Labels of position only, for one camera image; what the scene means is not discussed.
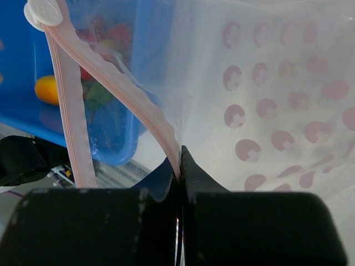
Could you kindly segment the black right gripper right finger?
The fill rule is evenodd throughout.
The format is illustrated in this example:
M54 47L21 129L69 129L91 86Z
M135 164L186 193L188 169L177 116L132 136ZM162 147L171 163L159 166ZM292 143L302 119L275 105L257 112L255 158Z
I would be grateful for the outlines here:
M181 151L186 265L346 265L331 213L304 192L231 192Z

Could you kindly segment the clear zip top bag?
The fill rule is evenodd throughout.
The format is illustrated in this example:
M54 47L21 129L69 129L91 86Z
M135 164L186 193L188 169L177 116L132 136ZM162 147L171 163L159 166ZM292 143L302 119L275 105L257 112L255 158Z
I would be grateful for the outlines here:
M64 54L65 2L27 1L24 14L48 42L76 185L96 187L88 135L72 136L87 123L80 67L94 68ZM160 106L105 87L148 127L176 176L186 146L232 191L331 197L353 187L354 2L174 3Z

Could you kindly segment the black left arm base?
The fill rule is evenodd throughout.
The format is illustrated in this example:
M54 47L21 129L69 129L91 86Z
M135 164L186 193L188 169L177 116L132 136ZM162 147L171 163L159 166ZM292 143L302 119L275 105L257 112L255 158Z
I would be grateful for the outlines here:
M24 136L1 139L1 186L19 186L45 178L51 169L69 162L65 147Z

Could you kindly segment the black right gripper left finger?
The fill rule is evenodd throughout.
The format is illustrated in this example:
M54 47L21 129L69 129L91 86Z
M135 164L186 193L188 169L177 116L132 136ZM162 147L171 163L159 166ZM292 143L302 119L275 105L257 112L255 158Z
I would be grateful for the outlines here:
M168 160L127 189L36 189L17 204L2 265L174 265L178 185Z

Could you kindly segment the blue plastic bin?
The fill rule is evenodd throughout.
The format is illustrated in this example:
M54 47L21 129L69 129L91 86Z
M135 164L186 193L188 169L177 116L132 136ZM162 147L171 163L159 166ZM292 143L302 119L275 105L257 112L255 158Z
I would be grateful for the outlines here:
M45 33L27 21L25 4L1 2L1 123L66 147L60 108L40 101L34 91L36 81L52 75L54 68ZM88 59L94 68L90 74L103 87L111 81L113 88L123 88L147 104L160 106L174 5L174 1L66 1L61 25L64 54L69 59L79 55ZM96 17L105 19L107 25L126 23L132 28L129 69L120 63L119 71L77 36L75 30L85 28ZM82 82L80 89L82 96L76 102L84 104ZM136 160L153 168L165 158L148 127L125 100L115 97L93 119L85 104L84 110L85 128L72 136L88 135L94 160L113 166Z

